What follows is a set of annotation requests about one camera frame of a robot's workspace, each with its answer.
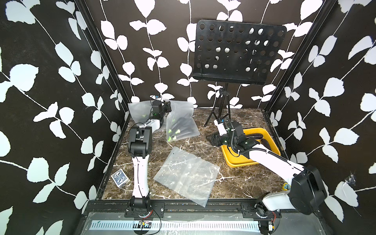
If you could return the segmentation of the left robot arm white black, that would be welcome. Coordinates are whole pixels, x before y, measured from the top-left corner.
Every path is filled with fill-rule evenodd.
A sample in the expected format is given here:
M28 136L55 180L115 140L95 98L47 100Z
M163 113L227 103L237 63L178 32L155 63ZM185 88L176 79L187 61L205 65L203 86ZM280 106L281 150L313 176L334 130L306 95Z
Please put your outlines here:
M165 116L171 112L169 101L154 100L129 104L135 124L128 133L128 153L134 166L134 189L129 205L141 217L151 214L152 206L148 187L147 166L152 152L152 136L159 130Z

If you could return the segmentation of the stack of clear zip-top bags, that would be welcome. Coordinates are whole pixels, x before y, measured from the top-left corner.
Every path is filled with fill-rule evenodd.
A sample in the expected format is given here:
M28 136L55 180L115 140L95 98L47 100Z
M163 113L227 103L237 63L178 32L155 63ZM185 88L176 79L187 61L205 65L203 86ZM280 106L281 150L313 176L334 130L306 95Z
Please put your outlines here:
M220 167L174 147L154 180L206 207Z

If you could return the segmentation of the yellow tree sticker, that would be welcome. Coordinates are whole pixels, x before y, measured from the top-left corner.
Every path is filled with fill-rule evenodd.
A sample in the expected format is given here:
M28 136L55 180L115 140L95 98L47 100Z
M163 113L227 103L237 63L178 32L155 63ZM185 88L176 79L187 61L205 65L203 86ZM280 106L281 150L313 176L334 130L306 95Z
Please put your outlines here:
M283 184L283 191L289 191L291 189L291 185L288 183Z

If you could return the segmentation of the clear zip-top bag top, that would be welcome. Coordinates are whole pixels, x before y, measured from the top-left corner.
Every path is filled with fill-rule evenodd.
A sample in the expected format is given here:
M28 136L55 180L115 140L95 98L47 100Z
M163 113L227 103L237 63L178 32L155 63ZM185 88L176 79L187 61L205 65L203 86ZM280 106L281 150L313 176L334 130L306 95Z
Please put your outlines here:
M134 122L145 123L149 119L150 111L152 110L152 102L149 100L129 103L128 108Z

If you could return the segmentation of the clear zip-top bag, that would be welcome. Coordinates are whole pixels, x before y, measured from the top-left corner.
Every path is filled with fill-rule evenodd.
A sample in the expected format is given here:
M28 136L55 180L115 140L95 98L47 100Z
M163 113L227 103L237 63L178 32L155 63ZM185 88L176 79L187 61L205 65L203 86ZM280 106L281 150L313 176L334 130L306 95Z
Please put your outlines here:
M152 110L152 102L149 100L129 103L128 108L134 122L145 123L149 119L150 111Z
M193 119L194 107L188 101L170 101L171 112L166 119L166 140L173 142L199 136L200 132Z

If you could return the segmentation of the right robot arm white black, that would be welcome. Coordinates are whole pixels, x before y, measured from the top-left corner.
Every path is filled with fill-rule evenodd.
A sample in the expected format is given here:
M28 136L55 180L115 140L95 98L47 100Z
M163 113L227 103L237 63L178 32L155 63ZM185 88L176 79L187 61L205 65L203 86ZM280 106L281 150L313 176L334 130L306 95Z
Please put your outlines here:
M220 135L207 136L213 146L230 147L238 156L258 162L279 175L290 189L277 193L266 193L257 199L254 210L261 218L277 210L297 210L310 215L328 197L320 172L313 166L302 166L272 152L262 139L261 133L245 135L235 130Z

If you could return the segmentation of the yellow plastic tray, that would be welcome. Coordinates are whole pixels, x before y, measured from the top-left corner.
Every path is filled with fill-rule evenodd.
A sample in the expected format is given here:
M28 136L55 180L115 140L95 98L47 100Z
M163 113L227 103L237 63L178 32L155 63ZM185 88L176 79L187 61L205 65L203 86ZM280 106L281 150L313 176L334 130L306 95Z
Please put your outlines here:
M245 135L254 135L254 134L262 134L263 138L266 141L268 141L268 144L270 145L270 149L272 152L278 154L281 156L281 152L274 142L274 139L269 134L269 132L264 128L250 128L250 129L244 129ZM221 146L222 153L224 155L225 161L228 166L235 168L235 167L242 167L242 166L248 166L248 165L257 165L258 162L255 162L251 159L246 158L243 155L238 156L234 151L232 151L230 146L222 145Z

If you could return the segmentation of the black perforated music stand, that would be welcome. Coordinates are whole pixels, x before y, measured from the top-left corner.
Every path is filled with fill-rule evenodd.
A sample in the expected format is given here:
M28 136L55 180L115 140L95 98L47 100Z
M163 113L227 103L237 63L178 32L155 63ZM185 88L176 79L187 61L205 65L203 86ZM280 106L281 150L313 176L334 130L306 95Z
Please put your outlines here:
M200 20L196 28L194 68L196 80L222 82L209 117L230 118L230 83L264 85L287 28L283 25Z

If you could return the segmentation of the white perforated strip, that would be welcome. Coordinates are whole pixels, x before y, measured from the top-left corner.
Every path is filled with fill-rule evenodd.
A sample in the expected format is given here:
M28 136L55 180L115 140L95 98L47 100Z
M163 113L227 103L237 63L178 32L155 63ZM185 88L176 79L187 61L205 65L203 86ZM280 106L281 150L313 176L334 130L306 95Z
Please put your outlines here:
M257 221L131 221L94 220L90 231L239 231L260 232Z

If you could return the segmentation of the small printed card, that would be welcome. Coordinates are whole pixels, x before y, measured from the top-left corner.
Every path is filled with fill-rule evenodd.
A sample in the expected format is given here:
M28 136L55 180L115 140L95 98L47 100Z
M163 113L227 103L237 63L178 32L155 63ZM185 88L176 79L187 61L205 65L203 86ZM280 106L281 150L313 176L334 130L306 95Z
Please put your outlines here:
M129 177L124 173L123 169L117 170L111 175L115 185L118 188L122 188L125 184L129 182Z

